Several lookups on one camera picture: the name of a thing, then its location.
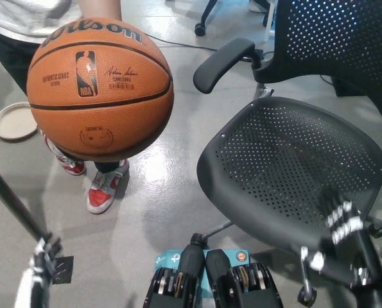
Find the robot right hand white black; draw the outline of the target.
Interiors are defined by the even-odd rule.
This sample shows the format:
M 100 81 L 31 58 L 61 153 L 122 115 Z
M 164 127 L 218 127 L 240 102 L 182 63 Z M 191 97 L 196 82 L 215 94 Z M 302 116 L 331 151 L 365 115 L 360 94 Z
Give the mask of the robot right hand white black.
M 303 246 L 302 263 L 348 289 L 382 287 L 382 265 L 355 204 L 339 190 L 326 187 L 320 211 L 329 237 L 319 250 Z

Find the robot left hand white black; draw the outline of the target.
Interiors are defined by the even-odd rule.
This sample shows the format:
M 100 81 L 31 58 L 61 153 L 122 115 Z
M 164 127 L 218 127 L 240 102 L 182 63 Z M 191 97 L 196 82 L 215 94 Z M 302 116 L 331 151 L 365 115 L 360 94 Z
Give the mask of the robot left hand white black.
M 56 257 L 61 251 L 61 239 L 54 238 L 52 232 L 38 240 L 28 267 L 22 273 L 15 308 L 49 307 L 49 288 L 56 275 Z

